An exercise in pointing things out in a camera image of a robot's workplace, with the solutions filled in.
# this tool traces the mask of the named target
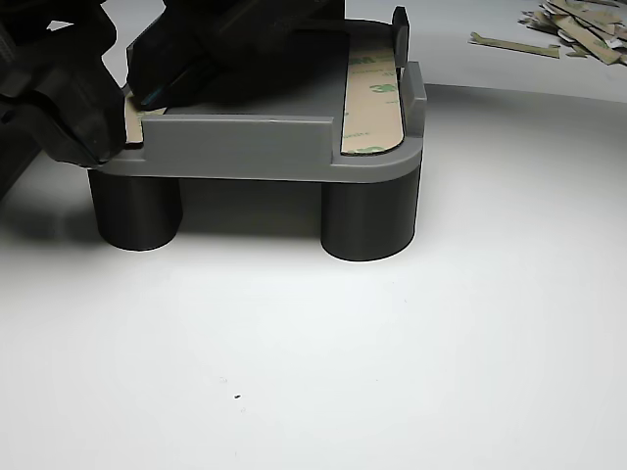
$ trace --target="cylindrical leg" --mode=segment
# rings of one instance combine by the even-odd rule
[[[89,171],[98,230],[111,245],[132,252],[169,243],[183,218],[177,178],[112,176]]]
[[[420,168],[375,184],[322,185],[322,246],[339,259],[371,261],[402,251],[415,233]]]

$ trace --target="gray 3d-printed part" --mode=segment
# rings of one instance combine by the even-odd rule
[[[143,148],[125,150],[100,170],[124,176],[340,183],[390,181],[416,170],[426,105],[417,63],[407,63],[400,79],[405,141],[384,154],[341,155],[351,37],[392,38],[397,64],[402,64],[409,37],[403,16],[395,15],[395,25],[336,24],[341,26],[334,30],[300,31],[269,62],[224,76],[212,84],[204,104],[144,117]]]

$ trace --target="paper scrap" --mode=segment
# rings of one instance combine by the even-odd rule
[[[141,119],[147,115],[161,116],[166,112],[166,109],[155,111],[138,111],[135,105],[131,101],[132,94],[126,96],[126,102],[124,105],[124,115],[126,118],[126,145],[138,145],[144,143],[144,129],[141,124]]]
[[[573,39],[570,34],[568,34],[566,31],[560,29],[557,32],[557,35],[563,39],[564,41],[566,41],[568,44],[572,44],[573,42],[577,42],[575,39]]]
[[[606,24],[623,23],[623,19],[612,12],[590,11],[590,12],[586,12],[586,15],[590,18],[595,18],[599,20],[600,22],[606,23]]]
[[[586,0],[588,3],[596,3],[598,5],[607,5],[608,7],[620,7],[619,4],[613,2],[612,0]]]
[[[619,37],[620,39],[624,39],[625,41],[627,41],[627,28],[625,28],[625,27],[617,27],[616,28],[616,37]]]
[[[518,42],[502,41],[501,39],[492,39],[482,37],[476,32],[471,32],[470,44],[479,44],[481,46],[497,47],[499,49],[508,49],[510,51],[525,52],[527,54],[536,54],[538,56],[553,57],[559,59],[559,46],[550,45],[549,47],[530,46],[528,44],[520,44]]]
[[[577,44],[573,44],[570,47],[574,49],[574,52],[566,54],[568,57],[588,57],[590,55],[590,52]]]
[[[596,37],[592,32],[577,24],[571,17],[563,18],[556,22],[560,29],[563,29],[577,40],[582,46],[588,49],[604,64],[610,65],[620,60],[620,53],[613,51],[605,42]]]
[[[605,31],[601,31],[597,27],[588,26],[588,30],[593,32],[596,36],[600,37],[603,41],[605,41],[605,43],[607,43],[608,41],[611,41],[611,40],[613,40],[615,38],[615,36],[613,36],[612,34],[607,34]]]
[[[570,3],[566,3],[566,0],[549,0],[549,3],[558,10],[562,10],[563,12],[572,15],[573,17],[577,17],[580,20],[586,22],[590,26],[597,27],[601,31],[604,31],[608,34],[614,34],[615,26],[614,24],[607,24],[599,21],[594,16],[589,16],[589,12],[582,11],[580,6],[573,5]]]

